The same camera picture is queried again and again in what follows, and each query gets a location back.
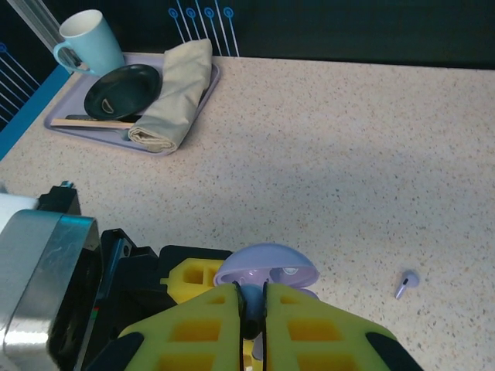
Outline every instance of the beige cloth napkin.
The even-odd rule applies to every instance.
[[[159,98],[129,129],[150,152],[172,153],[191,128],[201,94],[210,85],[211,41],[194,40],[165,52]]]

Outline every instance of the blue circle marker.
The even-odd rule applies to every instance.
[[[169,9],[169,15],[174,19],[179,18],[179,13],[174,8]]]
[[[213,17],[215,16],[215,12],[213,11],[213,9],[212,9],[212,8],[210,8],[210,7],[208,7],[208,6],[207,6],[207,7],[204,9],[204,15],[205,15],[206,17],[208,17],[209,19],[213,19]]]
[[[234,10],[228,6],[226,6],[224,8],[224,15],[229,18],[229,19],[232,19],[234,17]]]
[[[186,9],[186,14],[190,18],[196,17],[196,12],[194,12],[194,9],[193,8],[187,8]]]

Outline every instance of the mug handle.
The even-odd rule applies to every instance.
[[[68,66],[66,65],[59,57],[59,51],[62,49],[62,48],[68,48],[68,49],[72,49],[70,47],[70,44],[67,42],[67,41],[64,41],[63,43],[60,43],[60,44],[56,44],[55,47],[53,48],[53,56],[55,57],[55,60],[58,62],[58,64],[60,64],[61,66],[64,66],[65,68],[67,68],[68,70],[70,71],[73,71],[73,72],[80,72],[80,73],[86,73],[88,75],[96,75],[96,73],[93,71],[93,70],[83,70],[81,68],[75,68],[75,67],[72,67],[72,66]]]

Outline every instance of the speckled countertop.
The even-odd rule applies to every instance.
[[[276,241],[324,301],[387,326],[425,370],[493,370],[495,73],[219,58],[180,150],[156,158],[50,133],[0,163],[10,192],[64,179],[137,244]],[[420,287],[393,297],[400,273]]]

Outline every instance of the tray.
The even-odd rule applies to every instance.
[[[155,67],[160,76],[162,75],[163,67],[163,56],[133,56],[125,55],[126,64],[136,64],[143,63],[149,66]],[[205,90],[203,96],[201,97],[200,104],[196,111],[196,116],[194,120],[197,119],[201,110],[207,103],[210,95],[212,94],[215,86],[218,84],[220,79],[220,69],[216,65],[212,65],[211,68],[211,80],[210,86]],[[91,75],[83,75],[70,89],[67,93],[60,99],[60,101],[53,107],[53,109],[48,113],[43,122],[46,129],[55,131],[57,133],[71,135],[78,138],[87,139],[89,141],[94,141],[97,143],[117,146],[119,148],[127,148],[132,151],[144,152],[148,155],[153,156],[163,156],[167,155],[167,152],[152,153],[146,150],[145,146],[133,141],[124,141],[121,139],[120,135],[114,131],[95,131],[95,130],[82,130],[82,129],[62,129],[62,128],[52,128],[51,123],[54,118],[65,118],[68,114],[86,114],[84,111],[84,97],[87,91],[93,84],[98,80],[98,77]]]

